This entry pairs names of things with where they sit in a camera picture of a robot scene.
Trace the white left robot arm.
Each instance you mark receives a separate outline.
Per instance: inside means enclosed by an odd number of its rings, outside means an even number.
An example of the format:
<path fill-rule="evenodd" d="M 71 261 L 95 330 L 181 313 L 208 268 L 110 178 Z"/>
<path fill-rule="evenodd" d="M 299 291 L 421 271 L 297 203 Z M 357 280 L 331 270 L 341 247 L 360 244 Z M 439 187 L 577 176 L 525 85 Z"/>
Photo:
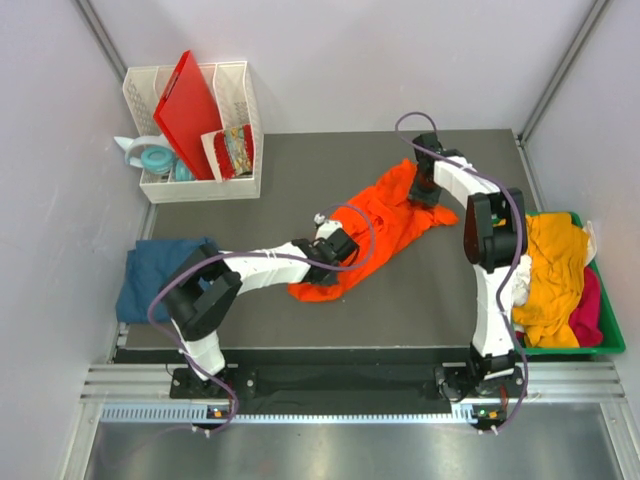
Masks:
<path fill-rule="evenodd" d="M 336 222 L 315 239 L 299 238 L 271 249 L 220 251 L 198 247 L 161 287 L 160 303 L 192 364 L 192 384 L 205 396 L 226 387 L 226 362 L 218 328 L 236 298 L 274 285 L 333 286 L 337 273 L 359 253 L 356 241 Z"/>

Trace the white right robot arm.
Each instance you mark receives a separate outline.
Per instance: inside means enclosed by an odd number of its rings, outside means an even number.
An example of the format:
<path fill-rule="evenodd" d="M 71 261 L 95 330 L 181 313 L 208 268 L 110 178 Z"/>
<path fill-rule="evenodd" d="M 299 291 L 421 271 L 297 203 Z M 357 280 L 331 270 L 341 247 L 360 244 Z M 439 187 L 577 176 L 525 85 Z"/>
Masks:
<path fill-rule="evenodd" d="M 440 384 L 447 393 L 487 396 L 517 371 L 511 309 L 514 270 L 527 249 L 524 198 L 517 188 L 501 190 L 460 152 L 444 149 L 434 132 L 412 145 L 417 171 L 408 199 L 435 208 L 447 191 L 465 208 L 463 249 L 476 278 L 477 318 L 465 372 L 445 370 Z"/>

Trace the orange t shirt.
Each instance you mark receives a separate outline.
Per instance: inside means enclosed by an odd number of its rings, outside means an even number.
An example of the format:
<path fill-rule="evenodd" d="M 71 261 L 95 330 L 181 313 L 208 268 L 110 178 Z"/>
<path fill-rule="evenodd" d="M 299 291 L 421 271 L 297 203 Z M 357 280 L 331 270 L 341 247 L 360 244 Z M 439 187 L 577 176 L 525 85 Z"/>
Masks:
<path fill-rule="evenodd" d="M 335 285 L 292 284 L 288 293 L 305 303 L 337 300 L 426 231 L 455 225 L 458 217 L 449 208 L 418 207 L 409 201 L 416 173 L 417 165 L 404 159 L 382 174 L 374 185 L 352 197 L 347 207 L 340 207 L 331 215 L 359 245 L 360 251 L 351 260 L 361 264 L 360 268 L 339 272 Z"/>

